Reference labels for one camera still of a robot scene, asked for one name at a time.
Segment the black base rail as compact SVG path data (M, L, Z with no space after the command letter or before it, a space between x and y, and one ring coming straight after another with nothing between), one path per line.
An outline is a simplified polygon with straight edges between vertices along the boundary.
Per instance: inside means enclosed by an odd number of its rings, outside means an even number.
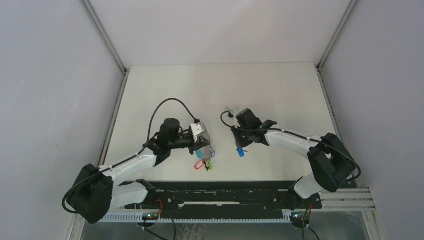
M283 211L323 207L319 194L295 197L290 180L282 181L151 181L143 205L165 210L164 219L281 220Z

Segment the metal key organiser with rings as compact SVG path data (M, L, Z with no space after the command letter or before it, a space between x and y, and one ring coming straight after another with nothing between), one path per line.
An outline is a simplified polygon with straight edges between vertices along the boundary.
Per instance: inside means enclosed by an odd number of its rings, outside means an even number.
M191 124L191 130L193 131L195 141L195 154L199 159L199 162L194 166L196 170L205 167L206 171L211 171L212 159L216 155L216 152L212 146L212 139L207 131L206 125L200 121L198 123Z

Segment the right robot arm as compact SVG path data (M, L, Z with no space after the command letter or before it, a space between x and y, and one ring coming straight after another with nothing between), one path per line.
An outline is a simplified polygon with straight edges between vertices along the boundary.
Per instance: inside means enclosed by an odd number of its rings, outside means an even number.
M289 203L295 208L302 208L320 192L336 192L362 174L361 167L333 133L321 137L298 133L273 120L261 121L249 108L225 113L233 120L229 128L239 151L251 144L261 144L287 150L309 162L311 173L299 178L288 190Z

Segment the key with green tag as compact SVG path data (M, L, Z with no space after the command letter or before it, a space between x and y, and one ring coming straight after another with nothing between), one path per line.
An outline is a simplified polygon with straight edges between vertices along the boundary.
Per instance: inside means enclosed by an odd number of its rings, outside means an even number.
M230 107L228 107L228 106L225 107L225 111L227 113L233 114L233 110Z

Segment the red tagged key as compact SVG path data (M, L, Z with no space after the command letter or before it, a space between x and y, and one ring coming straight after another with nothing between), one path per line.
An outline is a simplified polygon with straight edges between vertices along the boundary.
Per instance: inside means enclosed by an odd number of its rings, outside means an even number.
M195 170L199 170L199 169L201 169L204 165L205 165L205 162L201 160L201 161L199 161L198 163L196 163L196 164L195 164L194 169L195 169Z

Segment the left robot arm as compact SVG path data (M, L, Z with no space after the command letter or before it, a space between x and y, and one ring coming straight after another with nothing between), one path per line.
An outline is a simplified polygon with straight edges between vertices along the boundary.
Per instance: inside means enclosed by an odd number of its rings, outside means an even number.
M130 184L126 182L134 175L163 163L175 149L188 149L191 155L197 154L203 162L215 156L211 137L203 122L196 120L188 129L180 130L179 120L167 118L140 152L109 165L84 166L64 195L63 208L94 224L109 211L120 207L131 204L140 204L145 209L153 207L157 196L151 186L141 180Z

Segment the key with blue tag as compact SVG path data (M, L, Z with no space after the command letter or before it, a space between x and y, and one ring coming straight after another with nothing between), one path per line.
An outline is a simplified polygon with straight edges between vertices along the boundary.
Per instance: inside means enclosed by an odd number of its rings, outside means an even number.
M245 151L243 150L243 148L242 148L242 147L238 146L238 147L236 148L236 151L237 151L237 153L238 153L238 155L239 155L240 157L244 157L244 156L245 156Z

